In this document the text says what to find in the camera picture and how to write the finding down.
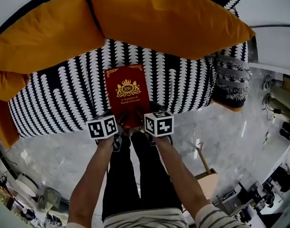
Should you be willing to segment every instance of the marble floor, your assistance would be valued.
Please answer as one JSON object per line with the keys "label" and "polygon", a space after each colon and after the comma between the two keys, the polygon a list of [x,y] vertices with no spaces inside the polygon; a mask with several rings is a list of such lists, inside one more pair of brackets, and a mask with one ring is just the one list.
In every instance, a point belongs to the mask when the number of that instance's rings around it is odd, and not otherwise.
{"label": "marble floor", "polygon": [[[209,167],[220,175],[215,194],[225,193],[238,181],[246,187],[255,182],[246,168],[254,163],[254,156],[262,149],[266,133],[277,134],[282,123],[278,118],[268,121],[266,111],[262,110],[266,92],[261,85],[270,72],[254,68],[252,74],[251,90],[240,112],[234,113],[212,104],[175,116],[175,148],[189,170],[197,175],[204,172],[204,168],[194,147],[203,143],[202,152]],[[52,187],[69,199],[95,151],[96,144],[89,139],[87,131],[80,131],[20,139],[6,155],[17,163],[19,171],[30,176],[39,186]],[[131,159],[139,183],[139,163],[134,151]],[[94,225],[102,225],[101,212],[102,195],[94,213]]]}

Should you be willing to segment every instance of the red book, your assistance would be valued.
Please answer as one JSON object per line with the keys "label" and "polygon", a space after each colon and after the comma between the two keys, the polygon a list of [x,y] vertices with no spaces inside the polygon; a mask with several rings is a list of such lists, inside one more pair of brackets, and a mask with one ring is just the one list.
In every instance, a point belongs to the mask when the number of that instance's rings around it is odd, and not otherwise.
{"label": "red book", "polygon": [[121,66],[105,70],[105,81],[111,112],[116,119],[129,113],[124,129],[142,125],[136,110],[150,112],[149,96],[142,65]]}

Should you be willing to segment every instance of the striped shirt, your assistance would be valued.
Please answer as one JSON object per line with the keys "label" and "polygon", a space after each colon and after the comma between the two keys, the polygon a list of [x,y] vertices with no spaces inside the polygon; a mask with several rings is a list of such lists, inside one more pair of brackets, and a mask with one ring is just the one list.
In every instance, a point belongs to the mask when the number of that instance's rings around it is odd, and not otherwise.
{"label": "striped shirt", "polygon": [[[212,204],[204,206],[196,215],[197,228],[250,228],[235,218],[229,217]],[[126,212],[107,217],[104,228],[188,228],[182,212],[176,208],[148,209]],[[84,228],[75,223],[67,228]]]}

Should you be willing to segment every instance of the white cube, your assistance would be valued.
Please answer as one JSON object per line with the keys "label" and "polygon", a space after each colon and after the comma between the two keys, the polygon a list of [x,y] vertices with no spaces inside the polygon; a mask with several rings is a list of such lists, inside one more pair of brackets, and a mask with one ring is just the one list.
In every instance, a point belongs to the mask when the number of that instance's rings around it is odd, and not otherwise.
{"label": "white cube", "polygon": [[114,115],[89,121],[87,126],[92,139],[106,139],[118,133]]}
{"label": "white cube", "polygon": [[162,137],[174,133],[174,116],[169,112],[144,114],[145,131],[154,137]]}

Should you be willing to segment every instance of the orange cushion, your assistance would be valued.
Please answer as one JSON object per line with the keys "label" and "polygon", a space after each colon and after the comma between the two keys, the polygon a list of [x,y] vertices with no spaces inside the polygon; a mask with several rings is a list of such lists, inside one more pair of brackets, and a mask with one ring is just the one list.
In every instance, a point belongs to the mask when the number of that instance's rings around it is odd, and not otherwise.
{"label": "orange cushion", "polygon": [[86,0],[51,0],[0,35],[0,71],[30,74],[102,47]]}
{"label": "orange cushion", "polygon": [[247,41],[254,32],[210,0],[91,0],[106,38],[187,59]]}
{"label": "orange cushion", "polygon": [[0,71],[0,100],[8,101],[27,85],[28,76]]}
{"label": "orange cushion", "polygon": [[5,147],[11,147],[19,139],[7,102],[0,100],[0,140]]}

